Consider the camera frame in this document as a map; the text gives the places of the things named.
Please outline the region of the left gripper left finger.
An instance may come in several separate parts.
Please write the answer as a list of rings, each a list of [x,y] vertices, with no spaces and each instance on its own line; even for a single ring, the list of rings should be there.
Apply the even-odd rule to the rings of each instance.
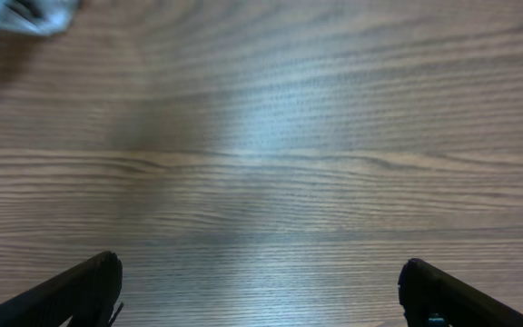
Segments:
[[[0,327],[111,327],[123,266],[106,251],[0,304]]]

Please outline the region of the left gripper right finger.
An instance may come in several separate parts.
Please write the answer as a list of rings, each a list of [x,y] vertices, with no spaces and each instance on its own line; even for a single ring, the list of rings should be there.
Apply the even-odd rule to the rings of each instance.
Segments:
[[[418,258],[404,264],[398,288],[409,327],[523,327],[523,313]]]

